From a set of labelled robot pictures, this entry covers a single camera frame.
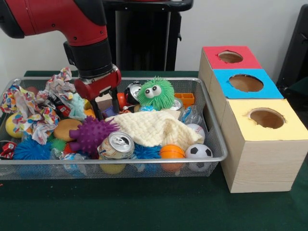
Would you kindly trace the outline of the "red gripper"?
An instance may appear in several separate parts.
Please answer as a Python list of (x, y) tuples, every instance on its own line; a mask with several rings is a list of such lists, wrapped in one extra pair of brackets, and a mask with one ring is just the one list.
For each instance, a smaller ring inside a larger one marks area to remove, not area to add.
[(94, 78), (80, 77), (74, 81), (74, 86), (81, 98), (91, 101), (95, 116), (101, 121), (103, 116), (95, 99), (111, 92), (113, 110), (119, 110), (117, 87), (120, 82), (120, 70), (116, 65), (113, 65), (111, 72)]

